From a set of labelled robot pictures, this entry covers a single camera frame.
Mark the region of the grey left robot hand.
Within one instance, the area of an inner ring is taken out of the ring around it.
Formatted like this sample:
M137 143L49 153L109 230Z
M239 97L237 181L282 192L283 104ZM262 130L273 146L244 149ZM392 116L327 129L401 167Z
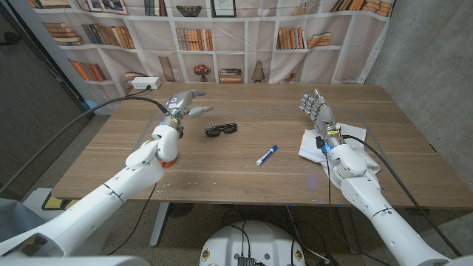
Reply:
M178 129L181 125L181 120L188 115L189 117L199 117L205 112L210 112L213 106L197 106L189 108L191 102L196 97L201 97L205 93L198 89L178 92L172 95L166 102L165 109L167 113L160 121L160 125L170 126Z

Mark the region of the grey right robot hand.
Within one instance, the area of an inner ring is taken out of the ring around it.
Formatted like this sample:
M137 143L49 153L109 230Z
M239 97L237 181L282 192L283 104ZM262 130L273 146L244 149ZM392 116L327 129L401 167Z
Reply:
M317 89L314 93L314 96L305 94L299 108L310 117L314 123L314 129L326 143L333 148L339 146L343 143L342 136L336 127L333 111Z

